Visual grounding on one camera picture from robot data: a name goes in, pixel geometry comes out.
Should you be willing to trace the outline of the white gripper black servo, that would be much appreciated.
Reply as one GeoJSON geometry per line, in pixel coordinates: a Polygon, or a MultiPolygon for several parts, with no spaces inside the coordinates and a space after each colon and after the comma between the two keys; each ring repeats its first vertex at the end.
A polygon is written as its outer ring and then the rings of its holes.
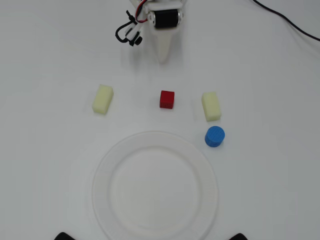
{"type": "Polygon", "coordinates": [[[146,2],[146,13],[154,28],[151,34],[155,43],[157,60],[163,64],[170,55],[173,37],[179,32],[184,18],[184,0],[151,0],[146,2]]]}

